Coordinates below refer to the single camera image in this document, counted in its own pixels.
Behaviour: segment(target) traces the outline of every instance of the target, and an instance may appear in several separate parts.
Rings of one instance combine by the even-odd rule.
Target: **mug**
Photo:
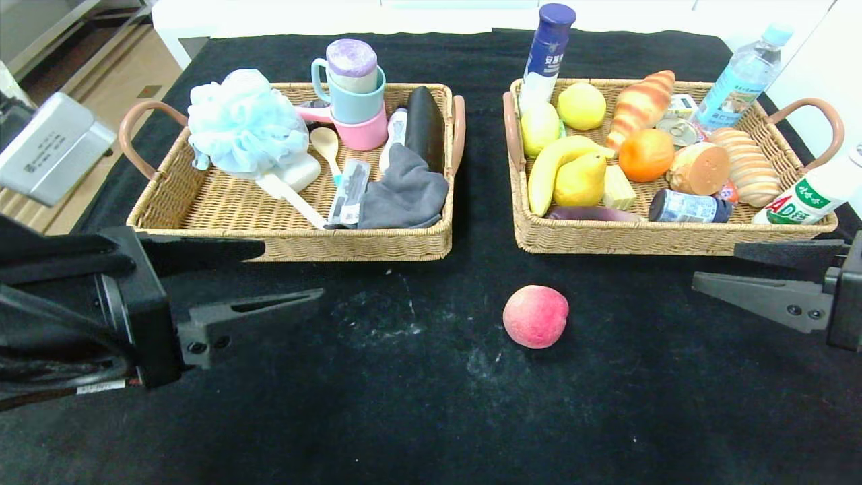
[[[331,104],[333,121],[344,124],[364,123],[374,118],[383,106],[383,91],[386,87],[386,75],[380,66],[377,66],[378,87],[372,92],[355,93],[350,92],[334,82],[328,83],[329,93],[321,86],[320,68],[326,66],[323,59],[315,59],[311,63],[311,82],[315,88],[317,97]]]
[[[362,123],[338,121],[332,114],[332,106],[329,108],[295,106],[295,108],[303,120],[334,124],[335,131],[338,132],[344,145],[354,150],[373,150],[386,143],[386,138],[389,136],[389,132],[386,130],[386,108],[383,106],[383,101],[378,106],[377,114]]]

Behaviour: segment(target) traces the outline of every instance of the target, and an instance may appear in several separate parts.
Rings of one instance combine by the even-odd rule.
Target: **sticker label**
[[[697,122],[708,131],[734,126],[764,89],[766,84],[743,81],[727,66],[695,113]]]
[[[662,223],[711,223],[718,204],[711,197],[671,197],[659,216]]]
[[[559,73],[559,65],[563,61],[563,50],[565,44],[542,44],[533,41],[530,55],[527,57],[527,69],[524,70],[524,78],[529,72],[536,72],[546,78],[552,78]]]
[[[831,200],[817,193],[807,179],[802,179],[798,184],[796,184],[796,196],[799,197],[804,204],[814,207],[815,209],[822,209],[827,205],[832,204]]]

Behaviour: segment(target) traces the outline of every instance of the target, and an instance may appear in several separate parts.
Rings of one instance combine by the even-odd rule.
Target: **butter block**
[[[604,195],[602,196],[604,206],[627,211],[637,198],[620,166],[608,166],[604,174]]]

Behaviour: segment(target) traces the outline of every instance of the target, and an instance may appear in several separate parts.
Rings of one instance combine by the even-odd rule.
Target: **tin can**
[[[695,125],[683,118],[665,118],[659,121],[655,128],[670,135],[677,148],[688,147],[706,139]]]
[[[704,195],[661,189],[649,205],[649,220],[658,223],[726,223],[734,205]]]

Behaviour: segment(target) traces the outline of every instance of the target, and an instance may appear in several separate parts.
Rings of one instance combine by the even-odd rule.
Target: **plastic water bottle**
[[[862,188],[862,143],[832,159],[754,215],[755,224],[815,224]]]
[[[539,19],[518,97],[522,114],[535,103],[551,100],[559,64],[569,42],[569,30],[575,22],[575,11],[561,3],[547,3],[539,9]]]
[[[792,35],[792,27],[773,23],[759,41],[736,51],[690,121],[707,134],[739,122],[781,73],[781,47]]]

